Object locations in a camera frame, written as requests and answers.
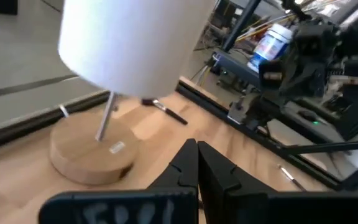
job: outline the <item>label sticker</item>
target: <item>label sticker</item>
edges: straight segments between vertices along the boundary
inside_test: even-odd
[[[125,147],[125,144],[122,141],[117,142],[116,144],[112,145],[109,149],[109,151],[112,154],[115,154],[119,151],[121,151]]]
[[[273,60],[277,58],[278,53],[285,45],[284,42],[278,40],[271,35],[266,35],[258,44],[255,53],[263,56],[267,60]]]

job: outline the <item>gray floor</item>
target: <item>gray floor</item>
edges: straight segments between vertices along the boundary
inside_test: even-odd
[[[18,16],[0,15],[0,88],[70,74],[71,72],[61,63],[57,54],[60,14],[40,0],[19,0],[19,5]],[[211,53],[210,50],[195,52],[182,75],[189,79],[193,78]],[[216,75],[209,74],[203,88],[225,102],[238,98],[238,93],[217,86],[217,80]],[[33,90],[0,96],[0,127],[97,91],[101,90],[79,78],[74,78]],[[270,122],[269,128],[277,133],[280,139],[286,139],[289,144],[311,144],[278,121]],[[326,154],[314,154],[313,157],[324,163],[327,170],[338,177],[347,176],[354,170],[341,154],[335,155],[339,172]]]

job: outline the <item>metal lamp rod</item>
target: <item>metal lamp rod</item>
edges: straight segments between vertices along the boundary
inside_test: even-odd
[[[107,101],[106,108],[104,109],[103,119],[100,124],[100,128],[98,130],[98,133],[96,133],[96,140],[102,141],[104,134],[106,132],[106,128],[109,124],[109,120],[111,117],[111,111],[114,109],[114,105],[116,104],[118,99],[118,94],[115,94],[113,92],[110,93],[109,99]]]

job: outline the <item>electronic equipment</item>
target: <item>electronic equipment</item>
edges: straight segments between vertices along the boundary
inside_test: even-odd
[[[351,72],[350,75],[353,75],[354,77],[347,78],[345,77],[345,81],[352,80],[352,78],[355,78],[355,81],[357,80],[358,74],[356,73],[357,67],[358,67],[358,59],[349,58],[350,55],[357,55],[357,52],[355,50],[348,50],[344,54],[343,50],[345,49],[344,46],[349,46],[349,44],[352,43],[352,41],[347,40],[345,42],[342,42],[342,44],[346,43],[346,45],[342,45],[341,47],[332,45],[330,42],[330,38],[337,39],[338,37],[336,35],[342,34],[340,37],[344,40],[344,34],[357,34],[358,35],[358,29],[354,30],[341,30],[340,32],[327,32],[327,30],[336,30],[336,26],[329,22],[328,19],[325,18],[316,18],[312,20],[305,20],[301,21],[296,26],[301,26],[302,24],[308,25],[310,27],[318,28],[318,26],[321,26],[321,28],[324,27],[323,31],[321,30],[305,30],[305,34],[308,35],[300,35],[300,43],[302,43],[302,40],[310,39],[315,40],[315,43],[321,42],[322,44],[327,45],[327,49],[322,49],[321,53],[328,53],[329,50],[333,50],[332,53],[335,53],[334,56],[330,56],[328,54],[328,57],[321,58],[321,61],[319,61],[318,57],[303,57],[302,59],[305,59],[306,65],[310,62],[311,66],[308,66],[308,70],[305,70],[302,66],[303,64],[300,64],[299,67],[297,67],[297,63],[295,63],[295,66],[292,65],[292,63],[297,62],[297,59],[295,61],[288,60],[287,64],[282,63],[274,63],[271,62],[271,70],[267,71],[270,72],[270,74],[267,74],[267,81],[270,82],[269,84],[273,84],[272,86],[263,85],[261,84],[263,81],[261,79],[264,78],[262,75],[260,75],[257,72],[254,72],[251,70],[247,65],[246,61],[247,59],[245,57],[238,57],[237,54],[234,54],[234,52],[231,52],[230,50],[233,47],[233,43],[236,41],[238,36],[241,33],[241,30],[246,26],[247,21],[249,20],[250,15],[252,15],[255,11],[256,6],[259,4],[260,0],[251,0],[249,1],[249,4],[244,9],[243,14],[239,18],[239,21],[233,28],[232,32],[230,33],[229,37],[223,44],[223,46],[220,49],[214,50],[214,55],[208,60],[206,64],[206,68],[212,67],[212,66],[220,66],[227,70],[228,72],[233,73],[236,78],[248,82],[255,88],[258,88],[261,90],[261,95],[254,98],[252,102],[249,104],[249,109],[246,112],[246,118],[242,119],[242,116],[240,116],[241,123],[238,124],[237,122],[233,121],[231,118],[228,117],[229,109],[219,105],[216,102],[211,101],[208,97],[203,96],[202,93],[196,90],[191,90],[193,94],[191,94],[188,90],[191,88],[190,86],[180,86],[178,87],[178,91],[197,103],[198,105],[202,106],[205,110],[209,111],[210,113],[217,116],[219,119],[224,120],[225,122],[229,123],[232,127],[236,128],[237,130],[244,133],[246,136],[252,138],[253,140],[259,142],[261,145],[275,153],[276,155],[280,156],[287,162],[293,164],[297,168],[301,169],[303,172],[306,172],[310,176],[314,177],[316,180],[319,180],[320,182],[324,183],[329,188],[332,188],[334,190],[355,190],[358,189],[358,169],[353,172],[351,175],[346,177],[345,179],[339,179],[326,170],[323,170],[320,168],[320,166],[317,166],[313,162],[310,162],[308,159],[305,159],[301,154],[307,154],[307,153],[317,153],[317,152],[339,152],[339,151],[349,151],[349,150],[358,150],[358,141],[353,142],[340,142],[340,143],[333,143],[333,140],[330,139],[327,135],[321,133],[319,129],[323,128],[332,128],[332,133],[335,135],[334,137],[336,139],[341,139],[348,141],[352,139],[356,134],[358,134],[358,85],[344,85],[342,89],[346,89],[347,87],[350,87],[353,90],[356,90],[355,94],[345,94],[345,91],[343,95],[347,99],[351,99],[352,106],[345,108],[346,112],[344,114],[332,114],[329,111],[323,110],[324,108],[320,108],[319,104],[315,103],[318,102],[319,99],[309,99],[304,98],[302,96],[305,95],[312,95],[315,98],[314,93],[314,84],[315,86],[320,86],[321,89],[318,91],[319,95],[327,89],[329,86],[329,82],[327,82],[327,79],[333,78],[333,80],[336,79],[336,81],[340,81],[340,77],[344,72]],[[326,35],[326,39],[321,39],[319,35],[315,34],[324,34]],[[357,50],[356,45],[358,44],[358,37],[355,37],[354,49]],[[291,55],[285,54],[283,58],[285,57],[292,57]],[[342,63],[327,63],[327,58],[343,58],[343,64]],[[321,68],[330,68],[330,70],[327,69],[327,71],[333,72],[330,74],[324,73],[323,78],[318,77],[315,80],[316,73],[315,71],[318,66],[315,66],[313,64],[314,62],[317,62],[318,66],[321,66]],[[351,65],[352,62],[355,62],[354,69],[348,70],[348,68],[351,68],[353,65]],[[280,92],[279,88],[282,87],[282,80],[285,78],[285,75],[287,72],[285,68],[295,69],[295,71],[289,71],[289,74],[292,72],[292,77],[289,75],[287,86],[291,87],[288,90],[289,91],[283,91]],[[298,101],[305,101],[307,106],[299,105]],[[292,104],[296,103],[298,106],[308,108],[309,110],[314,111],[318,116],[323,118],[325,121],[329,123],[329,125],[314,125],[310,122],[310,120],[302,118],[299,114],[297,114],[297,109],[292,110],[291,108],[287,108],[287,103]],[[274,139],[269,135],[269,132],[266,127],[266,124],[271,121],[272,119],[276,119],[279,122],[283,123],[285,126],[288,126],[290,129],[294,130],[298,134],[304,136],[311,142],[315,143],[313,146],[286,146],[282,142]]]
[[[207,143],[188,139],[145,190],[67,192],[45,202],[40,224],[358,223],[358,192],[277,192]]]
[[[329,20],[306,16],[284,1],[300,23],[283,56],[259,65],[262,91],[277,90],[280,96],[321,98],[330,83],[344,85],[344,96],[358,98],[358,19],[346,30]]]

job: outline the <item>metal frame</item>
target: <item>metal frame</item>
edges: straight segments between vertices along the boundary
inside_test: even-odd
[[[358,150],[357,142],[338,142],[317,144],[312,146],[287,146],[287,153],[291,155],[306,154],[306,153],[319,153],[319,152],[343,152],[350,150]]]
[[[191,86],[187,85],[184,82],[179,82],[177,87],[177,92],[182,94],[184,97],[188,98],[189,100],[196,103],[198,106],[204,108],[206,111],[210,112],[211,114],[215,115],[225,123],[231,125],[236,130],[242,132],[249,138],[257,141],[266,149],[272,151],[276,155],[280,156],[282,159],[286,160],[293,166],[299,168],[306,174],[312,176],[316,180],[320,181],[322,184],[326,185],[327,187],[333,190],[357,190],[358,189],[358,169],[347,177],[344,180],[339,180],[337,177],[333,176],[326,170],[320,168],[316,164],[310,162],[309,160],[305,159],[303,156],[299,154],[292,154],[288,153],[288,148],[284,146],[282,143],[270,138],[267,134],[263,133],[262,131],[256,130],[253,131],[247,128],[245,125],[240,125],[235,123],[233,120],[227,117],[228,109],[219,105],[217,102],[211,100],[198,90],[195,90]],[[332,144],[323,144],[322,147],[327,147]],[[346,150],[356,149],[358,146],[358,142],[345,142],[335,144],[334,146],[344,146]],[[292,146],[290,148],[292,151],[296,151],[296,147]]]

